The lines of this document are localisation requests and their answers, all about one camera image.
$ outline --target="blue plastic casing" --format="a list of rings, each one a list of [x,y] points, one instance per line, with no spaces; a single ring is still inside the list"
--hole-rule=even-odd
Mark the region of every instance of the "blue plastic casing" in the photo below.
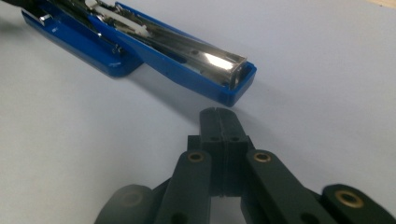
[[[173,32],[187,35],[130,7],[117,4],[130,10],[135,15],[153,21]],[[44,3],[40,7],[52,15],[51,21],[46,22],[46,25],[42,26],[29,15],[23,13],[29,24],[55,43],[70,50],[84,61],[112,77],[128,75],[141,63],[147,63],[177,84],[223,105],[233,106],[251,85],[257,70],[252,63],[247,62],[237,87],[229,90],[228,87],[221,86],[203,77],[156,49],[103,23],[94,16],[89,17],[89,20],[102,37],[99,37],[96,33],[52,4]],[[125,51],[117,52],[114,46],[104,40],[103,37],[106,40],[110,40],[110,42],[117,43]]]

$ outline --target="blue stapler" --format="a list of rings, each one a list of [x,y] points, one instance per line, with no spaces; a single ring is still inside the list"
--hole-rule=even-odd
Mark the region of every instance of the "blue stapler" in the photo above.
[[[233,106],[253,81],[246,57],[216,48],[133,8],[99,0],[35,0],[22,10],[40,33],[111,77],[147,63],[177,84]]]

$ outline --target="white surface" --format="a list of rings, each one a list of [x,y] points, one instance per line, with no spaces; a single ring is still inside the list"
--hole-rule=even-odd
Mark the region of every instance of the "white surface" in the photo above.
[[[358,188],[396,215],[396,10],[361,0],[132,1],[255,63],[233,107],[308,188]],[[128,184],[168,178],[219,106],[143,65],[111,79],[0,3],[1,223],[93,223]],[[212,223],[244,223],[214,199]]]

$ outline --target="white plastic piece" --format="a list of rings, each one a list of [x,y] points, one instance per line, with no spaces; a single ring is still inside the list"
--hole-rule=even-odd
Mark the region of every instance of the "white plastic piece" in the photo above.
[[[116,21],[122,22],[125,25],[127,25],[128,27],[131,27],[132,29],[134,29],[134,32],[137,35],[141,35],[143,37],[150,36],[149,32],[146,30],[146,26],[141,26],[134,21],[130,21],[115,12],[112,12],[104,7],[101,7],[95,0],[86,0],[85,5],[89,8],[91,8],[92,10],[95,10],[98,13],[101,13],[104,16],[107,16],[107,17],[112,18]]]

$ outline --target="open stapler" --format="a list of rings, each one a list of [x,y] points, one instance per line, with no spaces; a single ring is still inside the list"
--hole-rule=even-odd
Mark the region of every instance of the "open stapler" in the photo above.
[[[111,77],[147,63],[177,84],[232,106],[253,81],[246,57],[216,48],[130,7],[99,0],[35,0],[26,22]]]

